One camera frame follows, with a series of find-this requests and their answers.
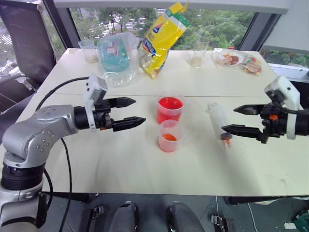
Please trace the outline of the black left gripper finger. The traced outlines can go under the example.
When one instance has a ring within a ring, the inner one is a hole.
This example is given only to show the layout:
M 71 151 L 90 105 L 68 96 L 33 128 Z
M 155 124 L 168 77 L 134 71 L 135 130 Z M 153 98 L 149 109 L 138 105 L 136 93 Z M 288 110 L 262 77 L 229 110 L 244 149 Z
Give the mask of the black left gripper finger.
M 132 116 L 127 117 L 122 120 L 117 120 L 112 122 L 112 129 L 114 132 L 128 130 L 131 128 L 135 128 L 146 121 L 146 118 Z
M 123 108 L 134 104 L 136 101 L 128 97 L 118 97 L 107 99 L 107 102 L 109 103 L 110 108 Z

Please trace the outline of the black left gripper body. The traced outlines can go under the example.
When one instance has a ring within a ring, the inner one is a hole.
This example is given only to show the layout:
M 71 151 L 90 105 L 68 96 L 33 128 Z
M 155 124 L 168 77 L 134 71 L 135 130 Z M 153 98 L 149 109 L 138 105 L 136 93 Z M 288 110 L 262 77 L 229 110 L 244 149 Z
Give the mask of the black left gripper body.
M 113 119 L 109 113 L 111 112 L 111 108 L 114 107 L 114 104 L 114 99 L 98 100 L 95 102 L 95 109 L 92 112 L 96 129 L 105 130 L 113 127 Z

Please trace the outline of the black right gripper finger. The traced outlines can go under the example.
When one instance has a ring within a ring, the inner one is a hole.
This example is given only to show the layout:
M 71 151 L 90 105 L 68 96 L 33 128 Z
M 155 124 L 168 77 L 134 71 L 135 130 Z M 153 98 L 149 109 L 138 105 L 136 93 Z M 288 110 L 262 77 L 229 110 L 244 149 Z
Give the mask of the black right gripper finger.
M 231 124 L 222 126 L 222 129 L 232 135 L 259 139 L 262 132 L 258 128 L 247 127 L 245 125 Z
M 259 115 L 264 107 L 264 104 L 246 104 L 235 108 L 233 111 L 244 115 Z

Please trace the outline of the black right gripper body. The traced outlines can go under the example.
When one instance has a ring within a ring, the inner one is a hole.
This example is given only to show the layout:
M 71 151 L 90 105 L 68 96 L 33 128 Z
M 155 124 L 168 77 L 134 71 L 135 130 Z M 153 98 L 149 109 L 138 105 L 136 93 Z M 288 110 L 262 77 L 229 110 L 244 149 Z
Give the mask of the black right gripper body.
M 266 144 L 269 137 L 279 138 L 286 134 L 287 113 L 282 104 L 273 100 L 263 106 L 260 117 L 264 126 L 260 142 Z

